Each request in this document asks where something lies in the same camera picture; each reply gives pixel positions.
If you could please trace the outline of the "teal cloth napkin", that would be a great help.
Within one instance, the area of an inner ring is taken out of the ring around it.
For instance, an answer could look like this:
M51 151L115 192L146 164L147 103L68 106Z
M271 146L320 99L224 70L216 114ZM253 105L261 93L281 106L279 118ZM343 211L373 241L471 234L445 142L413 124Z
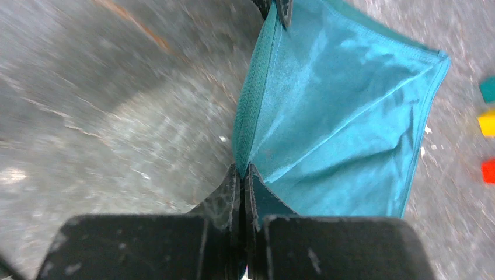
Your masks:
M405 214L449 56L344 1L275 1L240 94L232 149L301 215Z

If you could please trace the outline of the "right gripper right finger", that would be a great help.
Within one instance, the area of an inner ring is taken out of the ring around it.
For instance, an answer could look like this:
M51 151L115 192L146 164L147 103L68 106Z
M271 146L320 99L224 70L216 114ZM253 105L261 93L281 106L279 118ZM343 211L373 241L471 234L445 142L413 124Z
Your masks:
M396 218L299 216L250 164L243 181L250 279L434 279L423 245Z

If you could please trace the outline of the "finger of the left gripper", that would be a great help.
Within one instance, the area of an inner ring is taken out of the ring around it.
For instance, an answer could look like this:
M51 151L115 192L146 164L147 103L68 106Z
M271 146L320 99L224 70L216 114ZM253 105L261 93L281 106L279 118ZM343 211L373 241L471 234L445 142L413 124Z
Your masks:
M293 0L275 0L278 17L284 28L288 28L291 24Z
M252 0L252 2L258 8L262 18L264 20L266 20L268 14L269 14L272 0Z

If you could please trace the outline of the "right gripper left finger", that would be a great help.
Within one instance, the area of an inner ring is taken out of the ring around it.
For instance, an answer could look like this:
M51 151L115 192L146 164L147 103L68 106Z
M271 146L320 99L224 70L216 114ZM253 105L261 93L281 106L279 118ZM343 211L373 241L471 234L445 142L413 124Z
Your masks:
M241 279L240 176L183 214L78 215L54 236L38 279Z

